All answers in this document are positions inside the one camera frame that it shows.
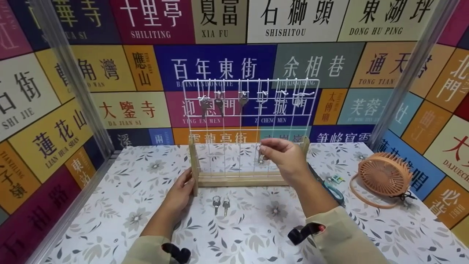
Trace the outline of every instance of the yellow sign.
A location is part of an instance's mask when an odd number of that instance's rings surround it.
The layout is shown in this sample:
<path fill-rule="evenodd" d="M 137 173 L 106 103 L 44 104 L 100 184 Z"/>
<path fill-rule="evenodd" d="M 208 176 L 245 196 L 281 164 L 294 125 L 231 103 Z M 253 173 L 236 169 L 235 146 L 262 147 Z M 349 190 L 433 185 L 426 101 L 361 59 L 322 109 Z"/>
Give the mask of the yellow sign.
<path fill-rule="evenodd" d="M 120 45 L 74 45 L 77 65 L 91 92 L 135 91 Z"/>
<path fill-rule="evenodd" d="M 11 148 L 0 144 L 0 205 L 12 214 L 41 184 Z"/>
<path fill-rule="evenodd" d="M 88 184 L 90 179 L 96 173 L 96 170 L 83 147 L 81 147 L 65 162 L 65 166 L 68 168 L 68 171 L 70 171 L 70 174 L 72 174 L 81 189 Z"/>
<path fill-rule="evenodd" d="M 106 128 L 171 127 L 164 92 L 93 93 Z"/>
<path fill-rule="evenodd" d="M 60 102 L 63 104 L 74 98 L 75 95 L 71 90 L 68 78 L 65 76 L 63 67 L 59 65 L 52 49 L 36 52 L 36 56 L 38 57 L 47 78 L 49 78 L 57 97 L 59 97 Z"/>
<path fill-rule="evenodd" d="M 91 136 L 88 123 L 73 99 L 8 141 L 39 180 L 45 182 Z"/>
<path fill-rule="evenodd" d="M 323 89 L 314 125 L 336 124 L 348 89 Z"/>
<path fill-rule="evenodd" d="M 163 85 L 153 46 L 124 46 L 138 91 L 162 91 Z"/>

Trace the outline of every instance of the pink sign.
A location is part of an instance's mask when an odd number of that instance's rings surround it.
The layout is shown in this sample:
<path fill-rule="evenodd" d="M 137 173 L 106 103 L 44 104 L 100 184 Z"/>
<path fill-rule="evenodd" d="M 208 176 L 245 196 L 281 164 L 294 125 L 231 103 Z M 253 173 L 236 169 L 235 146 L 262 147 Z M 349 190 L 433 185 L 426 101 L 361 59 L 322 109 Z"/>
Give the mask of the pink sign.
<path fill-rule="evenodd" d="M 15 57 L 31 51 L 31 46 L 7 0 L 0 0 L 0 59 Z"/>
<path fill-rule="evenodd" d="M 469 25 L 469 1 L 461 0 L 440 35 L 438 43 L 455 47 Z"/>
<path fill-rule="evenodd" d="M 210 98 L 210 107 L 207 109 L 206 118 L 190 117 L 202 115 L 202 107 L 197 99 L 198 92 L 187 92 L 187 98 L 191 100 L 186 101 L 184 100 L 184 92 L 165 92 L 165 95 L 172 127 L 189 127 L 188 116 L 191 127 L 223 127 L 223 122 L 225 122 L 225 126 L 240 126 L 238 91 L 225 92 L 224 118 L 220 117 L 220 110 L 214 104 L 213 91 L 205 94 Z"/>
<path fill-rule="evenodd" d="M 0 263 L 24 263 L 80 191 L 61 166 L 0 226 Z"/>
<path fill-rule="evenodd" d="M 189 0 L 113 0 L 123 44 L 194 44 Z"/>

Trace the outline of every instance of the beige sleeve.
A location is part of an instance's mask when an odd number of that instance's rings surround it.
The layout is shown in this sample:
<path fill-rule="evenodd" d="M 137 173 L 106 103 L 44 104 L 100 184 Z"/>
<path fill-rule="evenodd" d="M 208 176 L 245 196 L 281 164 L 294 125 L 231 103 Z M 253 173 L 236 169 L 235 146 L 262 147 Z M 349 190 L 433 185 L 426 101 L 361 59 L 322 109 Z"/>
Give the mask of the beige sleeve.
<path fill-rule="evenodd" d="M 327 264 L 387 264 L 388 261 L 342 207 L 306 219 L 326 228 L 313 240 Z"/>
<path fill-rule="evenodd" d="M 169 253 L 161 249 L 164 243 L 170 243 L 162 236 L 141 236 L 130 247 L 122 264 L 173 264 L 177 263 Z"/>

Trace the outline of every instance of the sign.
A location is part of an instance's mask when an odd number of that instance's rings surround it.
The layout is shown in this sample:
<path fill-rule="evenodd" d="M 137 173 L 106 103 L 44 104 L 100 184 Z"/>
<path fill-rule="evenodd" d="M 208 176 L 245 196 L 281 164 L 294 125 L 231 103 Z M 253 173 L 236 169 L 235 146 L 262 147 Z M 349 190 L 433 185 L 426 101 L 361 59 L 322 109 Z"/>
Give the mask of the sign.
<path fill-rule="evenodd" d="M 124 44 L 194 44 L 189 0 L 114 0 Z"/>
<path fill-rule="evenodd" d="M 31 51 L 7 0 L 0 0 L 0 60 Z"/>
<path fill-rule="evenodd" d="M 248 43 L 335 42 L 347 4 L 348 0 L 249 1 Z"/>
<path fill-rule="evenodd" d="M 207 109 L 205 118 L 202 118 L 202 107 L 197 99 L 198 92 L 186 92 L 188 100 L 184 99 L 184 92 L 166 92 L 165 94 L 166 100 L 171 102 L 168 105 L 168 111 L 172 127 L 189 127 L 189 121 L 192 127 L 215 127 L 223 126 L 223 124 L 225 126 L 240 126 L 240 104 L 237 91 L 225 92 L 224 118 L 221 117 L 218 107 L 215 106 L 213 91 L 205 92 L 205 95 L 210 98 L 210 107 Z"/>
<path fill-rule="evenodd" d="M 349 89 L 337 124 L 376 124 L 392 89 Z"/>
<path fill-rule="evenodd" d="M 187 79 L 272 79 L 276 50 L 277 45 L 155 46 L 165 91 L 183 91 Z M 185 86 L 197 91 L 195 82 Z M 225 89 L 238 91 L 238 85 Z"/>
<path fill-rule="evenodd" d="M 174 145 L 171 128 L 150 128 L 148 132 L 150 133 L 152 145 Z"/>
<path fill-rule="evenodd" d="M 314 125 L 336 124 L 348 89 L 324 89 L 319 99 Z"/>
<path fill-rule="evenodd" d="M 374 125 L 314 125 L 311 143 L 367 142 Z"/>
<path fill-rule="evenodd" d="M 135 91 L 122 46 L 72 46 L 77 66 L 91 92 Z"/>
<path fill-rule="evenodd" d="M 426 99 L 454 112 L 469 92 L 469 51 L 456 49 Z"/>
<path fill-rule="evenodd" d="M 91 136 L 92 132 L 75 99 L 8 141 L 38 179 L 45 182 Z"/>
<path fill-rule="evenodd" d="M 454 114 L 460 118 L 469 121 L 469 96 L 464 97 Z"/>
<path fill-rule="evenodd" d="M 422 101 L 422 98 L 414 95 L 413 93 L 407 93 L 404 101 L 402 101 L 399 109 L 394 115 L 394 119 L 389 125 L 389 129 L 400 137 L 402 133 L 404 133 L 410 120 L 414 117 L 414 114 L 417 112 Z"/>
<path fill-rule="evenodd" d="M 246 43 L 248 0 L 192 0 L 197 44 Z"/>
<path fill-rule="evenodd" d="M 33 49 L 48 48 L 46 36 L 30 6 L 30 0 L 9 2 Z M 121 42 L 107 1 L 60 0 L 52 1 L 52 5 L 71 45 Z"/>
<path fill-rule="evenodd" d="M 292 142 L 303 142 L 303 136 L 309 137 L 311 126 L 263 126 L 260 128 L 260 139 L 279 138 Z"/>
<path fill-rule="evenodd" d="M 448 177 L 427 196 L 424 204 L 448 228 L 469 212 L 469 193 Z"/>
<path fill-rule="evenodd" d="M 137 91 L 162 91 L 153 46 L 124 46 Z"/>
<path fill-rule="evenodd" d="M 164 92 L 93 93 L 106 128 L 170 127 Z"/>
<path fill-rule="evenodd" d="M 256 127 L 209 127 L 208 131 L 200 129 L 192 132 L 195 143 L 258 143 L 259 133 Z M 173 128 L 174 143 L 176 145 L 187 145 L 189 142 L 189 128 Z"/>
<path fill-rule="evenodd" d="M 363 46 L 364 43 L 278 44 L 273 78 L 319 79 L 319 88 L 348 88 Z M 317 85 L 310 81 L 307 87 Z M 288 88 L 294 88 L 293 81 Z"/>
<path fill-rule="evenodd" d="M 65 166 L 82 190 L 96 173 L 83 147 L 78 149 L 77 152 L 65 162 Z"/>
<path fill-rule="evenodd" d="M 60 105 L 34 54 L 0 62 L 0 141 Z"/>
<path fill-rule="evenodd" d="M 424 100 L 401 138 L 423 154 L 450 117 L 450 112 Z"/>
<path fill-rule="evenodd" d="M 425 157 L 469 191 L 469 124 L 453 116 Z"/>
<path fill-rule="evenodd" d="M 419 40 L 438 2 L 350 0 L 339 41 Z"/>
<path fill-rule="evenodd" d="M 422 201 L 445 177 L 441 170 L 389 130 L 386 131 L 378 152 L 397 155 L 407 162 L 412 173 L 410 190 Z"/>
<path fill-rule="evenodd" d="M 414 46 L 415 42 L 367 43 L 350 87 L 394 88 Z"/>
<path fill-rule="evenodd" d="M 0 226 L 2 263 L 25 263 L 80 193 L 65 166 L 61 166 Z"/>
<path fill-rule="evenodd" d="M 108 129 L 109 138 L 117 150 L 131 146 L 151 145 L 150 134 L 146 128 Z"/>
<path fill-rule="evenodd" d="M 0 143 L 0 205 L 9 214 L 20 207 L 40 186 L 7 141 Z"/>
<path fill-rule="evenodd" d="M 287 89 L 280 85 L 277 88 L 277 85 L 273 83 L 270 87 L 250 86 L 251 99 L 242 108 L 242 125 L 306 126 L 311 124 L 322 89 L 316 92 L 316 89 L 304 89 L 304 84 L 302 87 L 298 84 L 296 86 L 296 89 Z"/>
<path fill-rule="evenodd" d="M 75 94 L 72 91 L 71 84 L 67 76 L 65 76 L 63 67 L 59 64 L 52 49 L 38 51 L 36 52 L 36 57 L 51 82 L 52 88 L 60 102 L 63 104 L 74 98 Z"/>
<path fill-rule="evenodd" d="M 459 1 L 440 35 L 438 43 L 455 47 L 469 26 L 469 16 L 467 14 L 469 14 L 469 2 Z"/>
<path fill-rule="evenodd" d="M 453 51 L 453 47 L 434 44 L 430 54 L 417 73 L 417 77 L 414 79 L 410 91 L 425 98 L 441 70 L 446 65 L 446 62 L 449 60 L 449 57 L 453 54 Z"/>

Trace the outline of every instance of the white table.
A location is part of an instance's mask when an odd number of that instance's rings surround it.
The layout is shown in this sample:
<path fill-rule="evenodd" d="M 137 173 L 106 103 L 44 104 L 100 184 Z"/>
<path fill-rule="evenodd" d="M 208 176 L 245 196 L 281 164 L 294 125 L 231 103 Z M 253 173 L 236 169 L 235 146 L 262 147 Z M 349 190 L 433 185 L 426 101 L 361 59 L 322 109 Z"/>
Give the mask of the white table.
<path fill-rule="evenodd" d="M 311 144 L 308 161 L 325 179 L 347 182 L 346 210 L 390 263 L 467 263 L 468 249 L 420 201 L 410 207 L 379 210 L 348 189 L 361 158 L 372 152 L 363 143 Z M 49 263 L 119 264 L 163 201 L 174 179 L 189 166 L 188 146 L 130 147 L 121 152 L 105 178 L 48 258 Z M 187 215 L 176 226 L 173 243 L 192 251 L 200 263 L 321 263 L 305 241 L 293 246 L 288 232 L 305 218 L 289 187 L 200 188 Z M 231 207 L 214 215 L 212 197 L 229 197 Z"/>

